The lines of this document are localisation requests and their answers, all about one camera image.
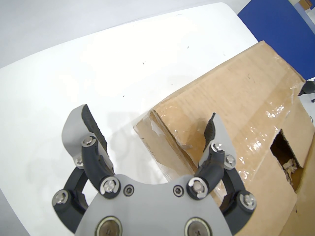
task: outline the black mark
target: black mark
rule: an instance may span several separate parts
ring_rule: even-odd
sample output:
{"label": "black mark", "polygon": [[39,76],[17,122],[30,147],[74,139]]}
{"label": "black mark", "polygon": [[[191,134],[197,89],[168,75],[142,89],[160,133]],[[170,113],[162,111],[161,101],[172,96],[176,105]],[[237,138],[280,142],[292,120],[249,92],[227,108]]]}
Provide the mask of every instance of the black mark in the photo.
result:
{"label": "black mark", "polygon": [[[248,77],[248,79],[251,78],[249,74],[247,75],[247,77]],[[254,83],[256,83],[254,78],[253,78],[253,81],[254,81]]]}

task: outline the black linkage arm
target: black linkage arm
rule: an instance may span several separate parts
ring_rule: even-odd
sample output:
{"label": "black linkage arm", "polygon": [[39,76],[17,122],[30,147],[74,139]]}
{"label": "black linkage arm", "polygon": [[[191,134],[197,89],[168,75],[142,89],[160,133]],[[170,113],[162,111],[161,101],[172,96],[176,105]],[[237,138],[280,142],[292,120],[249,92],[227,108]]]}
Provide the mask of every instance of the black linkage arm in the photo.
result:
{"label": "black linkage arm", "polygon": [[73,233],[88,208],[82,190],[88,178],[83,169],[75,168],[68,178],[63,190],[53,198],[53,206],[62,223]]}
{"label": "black linkage arm", "polygon": [[210,149],[209,157],[195,173],[195,177],[202,178],[208,185],[210,193],[224,175],[224,151],[214,152]]}
{"label": "black linkage arm", "polygon": [[235,168],[232,170],[225,169],[222,181],[227,195],[223,199],[220,210],[232,235],[235,235],[251,218],[255,206],[253,206],[253,209],[251,209],[251,206],[247,208],[241,202],[242,197],[250,195],[251,193],[245,190],[241,177]]}
{"label": "black linkage arm", "polygon": [[114,175],[106,165],[104,158],[98,151],[98,140],[91,136],[93,142],[91,145],[82,146],[82,160],[87,177],[96,188],[100,191],[101,182]]}

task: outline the gray floor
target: gray floor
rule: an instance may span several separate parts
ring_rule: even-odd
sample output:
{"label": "gray floor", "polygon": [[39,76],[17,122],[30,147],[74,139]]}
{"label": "gray floor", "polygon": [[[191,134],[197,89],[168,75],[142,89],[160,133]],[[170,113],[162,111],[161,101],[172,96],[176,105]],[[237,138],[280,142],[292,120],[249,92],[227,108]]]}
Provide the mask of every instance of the gray floor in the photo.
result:
{"label": "gray floor", "polygon": [[[225,2],[250,0],[0,0],[0,68],[51,46],[123,23]],[[0,235],[28,235],[0,191]]]}

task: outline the white table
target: white table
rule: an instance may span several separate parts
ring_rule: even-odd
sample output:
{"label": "white table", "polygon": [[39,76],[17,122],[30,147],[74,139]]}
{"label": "white table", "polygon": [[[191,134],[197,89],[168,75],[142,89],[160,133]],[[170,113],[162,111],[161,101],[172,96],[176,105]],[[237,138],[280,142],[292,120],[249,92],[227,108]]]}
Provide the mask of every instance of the white table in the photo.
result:
{"label": "white table", "polygon": [[[166,182],[133,125],[255,43],[237,15],[216,3],[107,29],[0,69],[0,188],[30,235],[72,235],[51,199],[74,168],[61,141],[73,108],[90,107],[116,173]],[[89,184],[85,193],[91,202],[96,191]]]}

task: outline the screw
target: screw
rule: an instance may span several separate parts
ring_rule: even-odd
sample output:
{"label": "screw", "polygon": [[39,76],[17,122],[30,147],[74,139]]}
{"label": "screw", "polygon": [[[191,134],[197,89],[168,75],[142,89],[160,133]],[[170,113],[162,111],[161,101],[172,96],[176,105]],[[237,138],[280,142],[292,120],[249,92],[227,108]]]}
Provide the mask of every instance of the screw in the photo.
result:
{"label": "screw", "polygon": [[59,190],[57,193],[55,193],[53,197],[53,201],[52,201],[53,206],[66,203],[68,200],[68,197],[69,195],[66,190]]}
{"label": "screw", "polygon": [[221,143],[219,143],[218,145],[215,144],[215,148],[216,148],[217,151],[222,151],[223,150]]}
{"label": "screw", "polygon": [[184,189],[180,185],[174,186],[173,193],[177,197],[181,197],[184,194]]}
{"label": "screw", "polygon": [[82,157],[78,157],[77,159],[75,159],[74,164],[75,164],[77,167],[82,167],[82,166],[83,166]]}
{"label": "screw", "polygon": [[114,180],[106,181],[104,186],[103,186],[105,192],[112,192],[114,190],[114,187],[115,187]]}
{"label": "screw", "polygon": [[211,229],[204,220],[194,217],[185,226],[185,236],[211,236]]}
{"label": "screw", "polygon": [[188,187],[192,188],[198,199],[203,199],[208,194],[208,187],[200,177],[193,177],[188,181]]}
{"label": "screw", "polygon": [[132,196],[135,191],[135,188],[132,185],[126,185],[124,188],[125,196]]}
{"label": "screw", "polygon": [[87,137],[84,139],[83,143],[89,146],[92,143],[92,141],[93,141],[92,137]]}
{"label": "screw", "polygon": [[214,152],[221,152],[223,150],[221,143],[218,143],[218,144],[211,143],[210,146]]}
{"label": "screw", "polygon": [[96,236],[121,236],[121,222],[114,216],[109,216],[100,221],[96,228]]}
{"label": "screw", "polygon": [[199,181],[195,181],[192,189],[196,192],[196,193],[202,193],[205,190],[205,187],[199,182]]}
{"label": "screw", "polygon": [[235,166],[235,164],[236,164],[235,158],[232,155],[229,155],[229,154],[227,154],[225,156],[225,162],[227,164],[229,164],[230,166]]}
{"label": "screw", "polygon": [[253,196],[253,194],[240,194],[239,199],[243,206],[245,206],[249,210],[254,210],[257,206],[256,198]]}
{"label": "screw", "polygon": [[107,177],[105,178],[100,185],[99,192],[101,194],[107,193],[117,193],[119,190],[119,181],[115,177]]}
{"label": "screw", "polygon": [[82,142],[81,142],[81,145],[85,148],[93,145],[94,143],[96,142],[96,139],[94,139],[93,137],[91,136],[88,136],[86,137]]}

